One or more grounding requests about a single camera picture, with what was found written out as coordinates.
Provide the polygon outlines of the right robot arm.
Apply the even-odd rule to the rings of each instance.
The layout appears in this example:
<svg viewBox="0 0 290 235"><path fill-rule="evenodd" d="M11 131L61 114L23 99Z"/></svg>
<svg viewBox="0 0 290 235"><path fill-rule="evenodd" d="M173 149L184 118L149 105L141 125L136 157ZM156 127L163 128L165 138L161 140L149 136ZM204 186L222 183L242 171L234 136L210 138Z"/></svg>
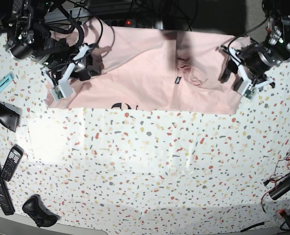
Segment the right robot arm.
<svg viewBox="0 0 290 235"><path fill-rule="evenodd" d="M0 21L7 32L5 45L12 58L32 61L44 66L43 76L51 83L54 100L67 98L73 92L69 80L90 80L101 74L92 52L98 42L84 42L84 30L62 0L0 0ZM54 9L69 21L62 29L45 23L45 15Z"/></svg>

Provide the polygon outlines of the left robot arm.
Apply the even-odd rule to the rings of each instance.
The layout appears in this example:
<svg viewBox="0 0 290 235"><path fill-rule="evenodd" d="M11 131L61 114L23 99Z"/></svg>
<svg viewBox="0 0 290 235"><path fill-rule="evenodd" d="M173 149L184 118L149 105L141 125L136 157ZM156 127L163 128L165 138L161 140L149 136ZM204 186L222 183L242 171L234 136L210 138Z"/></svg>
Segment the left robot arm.
<svg viewBox="0 0 290 235"><path fill-rule="evenodd" d="M290 62L290 0L264 0L262 8L268 24L264 41L241 49L220 47L228 60L219 81L225 83L231 74L239 75L232 88L250 100L264 86L275 87L274 79L266 75L268 70Z"/></svg>

